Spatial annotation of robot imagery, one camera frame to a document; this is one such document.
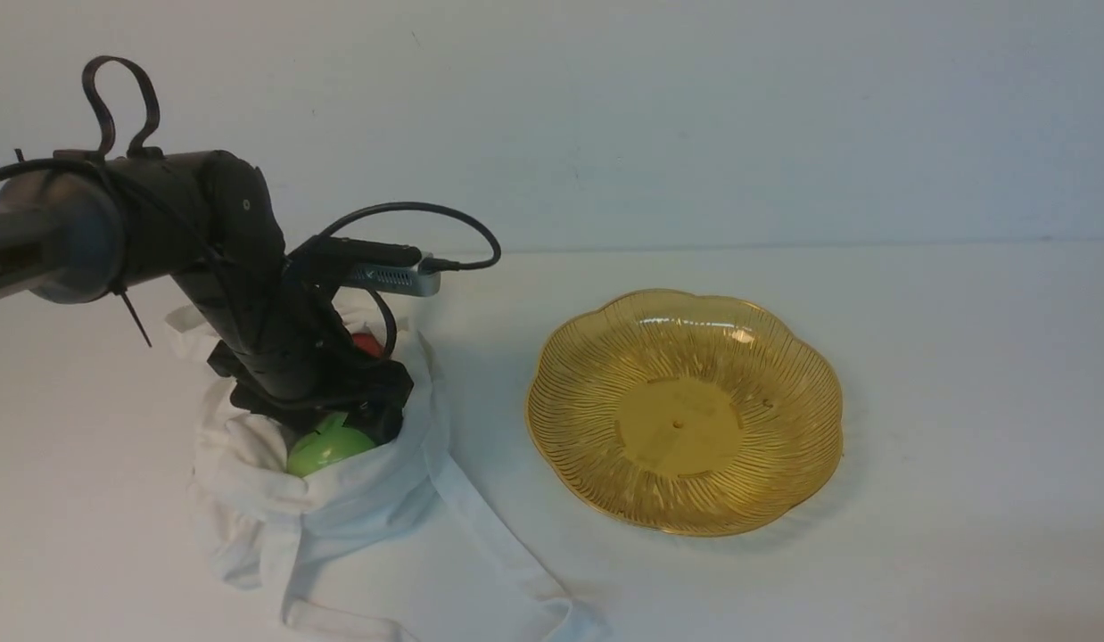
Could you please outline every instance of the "red object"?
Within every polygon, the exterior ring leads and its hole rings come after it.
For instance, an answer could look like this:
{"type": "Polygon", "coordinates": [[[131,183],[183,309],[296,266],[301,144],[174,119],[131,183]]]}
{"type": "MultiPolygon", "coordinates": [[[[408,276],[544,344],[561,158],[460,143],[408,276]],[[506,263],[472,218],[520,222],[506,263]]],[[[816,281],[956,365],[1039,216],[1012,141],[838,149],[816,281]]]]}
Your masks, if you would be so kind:
{"type": "Polygon", "coordinates": [[[370,333],[357,333],[353,334],[353,345],[360,346],[370,354],[370,356],[381,356],[383,346],[373,338],[370,333]]]}

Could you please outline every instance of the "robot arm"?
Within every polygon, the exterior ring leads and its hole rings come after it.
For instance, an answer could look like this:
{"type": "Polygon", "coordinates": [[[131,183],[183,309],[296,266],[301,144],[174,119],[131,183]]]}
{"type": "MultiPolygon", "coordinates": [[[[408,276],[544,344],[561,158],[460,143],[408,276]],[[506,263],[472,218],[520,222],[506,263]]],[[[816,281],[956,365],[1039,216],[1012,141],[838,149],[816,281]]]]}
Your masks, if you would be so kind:
{"type": "Polygon", "coordinates": [[[340,220],[287,255],[257,168],[227,151],[166,156],[144,147],[160,120],[144,69],[98,57],[85,67],[84,89],[98,115],[99,150],[55,151],[52,159],[0,170],[0,182],[7,181],[0,192],[0,298],[31,289],[55,303],[107,293],[127,303],[129,287],[170,276],[221,336],[210,362],[238,381],[235,406],[298,431],[327,411],[348,411],[350,426],[376,443],[393,439],[413,387],[404,366],[389,359],[396,334],[389,333],[382,357],[357,349],[331,298],[341,286],[369,290],[392,329],[379,291],[431,296],[442,271],[496,264],[499,244],[491,233],[449,207],[389,203],[340,220]],[[115,126],[96,94],[95,71],[112,61],[136,74],[148,122],[127,157],[106,160],[115,126]],[[406,245],[331,236],[363,216],[406,208],[470,224],[492,245],[492,258],[458,264],[406,245]]]}

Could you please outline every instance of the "amber plastic plate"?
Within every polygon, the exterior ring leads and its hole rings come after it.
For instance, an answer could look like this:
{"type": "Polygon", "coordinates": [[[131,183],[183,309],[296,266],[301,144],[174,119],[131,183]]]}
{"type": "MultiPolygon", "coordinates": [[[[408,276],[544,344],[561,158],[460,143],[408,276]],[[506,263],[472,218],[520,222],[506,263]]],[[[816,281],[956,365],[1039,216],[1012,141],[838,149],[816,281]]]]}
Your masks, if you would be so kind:
{"type": "Polygon", "coordinates": [[[643,290],[561,325],[528,390],[532,442],[581,500],[677,535],[762,527],[841,459],[825,359],[744,300],[643,290]]]}

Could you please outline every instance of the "plate rim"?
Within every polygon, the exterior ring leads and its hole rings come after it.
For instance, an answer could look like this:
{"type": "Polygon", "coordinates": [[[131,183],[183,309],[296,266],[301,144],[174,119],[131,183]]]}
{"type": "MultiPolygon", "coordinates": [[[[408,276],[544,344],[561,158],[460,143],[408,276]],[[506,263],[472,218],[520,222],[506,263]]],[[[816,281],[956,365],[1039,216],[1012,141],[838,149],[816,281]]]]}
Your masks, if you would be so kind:
{"type": "Polygon", "coordinates": [[[811,499],[811,496],[817,495],[817,493],[820,492],[821,489],[825,488],[826,484],[828,484],[830,480],[832,480],[832,475],[837,471],[838,464],[841,463],[842,454],[845,454],[845,448],[846,448],[846,426],[845,426],[845,421],[842,421],[842,419],[845,419],[845,416],[846,416],[846,395],[845,395],[845,389],[842,389],[841,379],[838,378],[837,371],[834,368],[832,363],[829,363],[829,360],[826,359],[825,354],[821,354],[820,351],[818,351],[817,349],[814,349],[813,345],[810,345],[805,340],[802,340],[802,338],[798,338],[797,334],[794,333],[794,330],[785,321],[783,321],[781,317],[777,317],[777,314],[775,314],[773,312],[769,312],[768,309],[763,308],[761,304],[754,303],[754,301],[752,301],[752,300],[743,300],[743,298],[731,297],[731,296],[696,296],[696,293],[693,293],[693,292],[688,292],[686,290],[678,290],[678,289],[673,289],[673,288],[645,288],[645,289],[640,289],[640,290],[633,290],[630,292],[624,292],[624,293],[622,293],[622,296],[617,296],[617,297],[613,298],[613,300],[606,301],[605,304],[598,306],[598,308],[596,308],[596,309],[590,309],[587,312],[580,313],[580,314],[577,314],[575,317],[570,318],[567,321],[564,321],[564,323],[561,323],[560,325],[556,325],[556,329],[552,330],[552,333],[549,333],[549,336],[546,338],[546,340],[544,340],[544,344],[540,346],[540,353],[537,354],[537,357],[535,357],[535,371],[534,371],[534,373],[532,373],[532,379],[531,379],[531,382],[528,383],[528,390],[527,390],[527,393],[524,393],[524,426],[528,429],[528,439],[529,439],[529,441],[532,442],[532,446],[535,447],[535,451],[540,452],[540,459],[544,459],[544,464],[546,464],[548,468],[552,468],[552,472],[555,472],[556,479],[560,480],[560,483],[563,483],[564,486],[567,488],[569,491],[572,492],[573,495],[576,496],[577,500],[583,501],[583,503],[585,505],[592,507],[593,511],[596,511],[596,512],[598,512],[601,514],[604,514],[605,516],[608,516],[608,517],[611,517],[613,520],[616,520],[616,521],[619,521],[619,522],[623,522],[623,523],[626,523],[626,524],[630,524],[634,527],[646,528],[646,529],[654,529],[654,532],[669,533],[669,535],[678,535],[678,536],[682,536],[682,537],[730,537],[730,536],[734,536],[734,535],[741,535],[742,533],[751,533],[751,532],[754,532],[754,529],[766,527],[767,525],[772,524],[773,522],[778,521],[784,515],[786,515],[786,513],[792,512],[795,507],[800,506],[800,504],[804,504],[807,500],[811,499]],[[543,363],[544,363],[544,356],[545,356],[545,354],[548,352],[549,345],[552,344],[552,340],[555,339],[555,336],[556,336],[558,333],[561,333],[564,329],[566,329],[570,325],[576,323],[577,321],[581,321],[581,320],[583,320],[585,318],[592,317],[593,314],[597,314],[597,313],[604,312],[605,309],[612,308],[613,304],[617,304],[622,300],[626,300],[626,298],[637,297],[637,296],[649,296],[649,293],[675,293],[675,296],[683,296],[683,297],[694,298],[696,300],[724,300],[724,301],[728,301],[728,303],[732,303],[732,304],[749,306],[749,308],[756,309],[756,310],[758,310],[758,312],[764,312],[765,314],[768,314],[769,318],[772,318],[773,321],[775,321],[775,323],[777,325],[781,325],[785,330],[785,332],[789,334],[790,340],[798,342],[798,344],[800,344],[802,346],[804,346],[806,350],[809,350],[809,352],[813,352],[815,355],[817,355],[818,359],[820,359],[822,365],[825,365],[825,368],[829,371],[830,375],[832,375],[834,385],[837,386],[837,451],[838,451],[838,456],[835,457],[832,466],[829,468],[828,471],[826,471],[825,479],[824,479],[824,481],[820,484],[818,484],[818,488],[816,489],[816,491],[810,492],[808,495],[805,495],[804,499],[798,500],[797,503],[795,503],[795,504],[793,504],[790,506],[787,506],[785,509],[785,511],[782,511],[781,513],[777,513],[776,515],[773,515],[772,517],[769,517],[769,520],[765,520],[765,521],[761,522],[760,524],[747,525],[747,527],[744,527],[744,528],[723,528],[722,532],[718,532],[718,533],[688,532],[688,529],[682,529],[682,528],[666,528],[666,527],[659,527],[659,525],[645,524],[645,523],[641,523],[641,522],[633,521],[633,520],[627,518],[627,517],[625,517],[623,515],[617,515],[616,513],[613,513],[612,511],[609,511],[609,510],[607,510],[605,507],[602,507],[601,505],[594,503],[594,501],[588,500],[587,496],[582,495],[582,493],[580,491],[577,491],[577,489],[575,486],[573,486],[572,483],[569,483],[567,479],[564,479],[564,473],[561,472],[559,470],[559,468],[556,468],[554,464],[552,464],[552,462],[550,462],[548,452],[545,451],[544,447],[541,446],[540,441],[535,438],[535,434],[532,430],[532,419],[531,419],[532,389],[535,388],[535,379],[540,377],[540,366],[543,365],[543,363]]]}

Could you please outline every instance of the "white cloth bag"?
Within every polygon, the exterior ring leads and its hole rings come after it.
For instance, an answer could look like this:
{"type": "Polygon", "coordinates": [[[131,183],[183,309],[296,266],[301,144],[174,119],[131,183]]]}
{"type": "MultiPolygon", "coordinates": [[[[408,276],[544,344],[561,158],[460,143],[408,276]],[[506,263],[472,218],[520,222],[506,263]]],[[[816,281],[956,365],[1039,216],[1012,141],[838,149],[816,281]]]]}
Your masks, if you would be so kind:
{"type": "MultiPolygon", "coordinates": [[[[384,341],[376,310],[339,312],[350,332],[384,341]]],[[[288,588],[296,566],[355,552],[413,527],[437,492],[499,577],[560,619],[544,642],[595,639],[601,631],[592,613],[512,535],[449,456],[443,379],[421,335],[404,319],[397,325],[393,357],[414,382],[401,434],[307,478],[284,472],[287,447],[278,424],[231,406],[234,382],[221,379],[206,392],[189,488],[206,564],[235,588],[263,588],[272,620],[304,638],[416,641],[395,621],[311,604],[288,588]]],[[[219,341],[194,308],[169,314],[164,329],[177,355],[190,361],[206,361],[219,341]]]]}

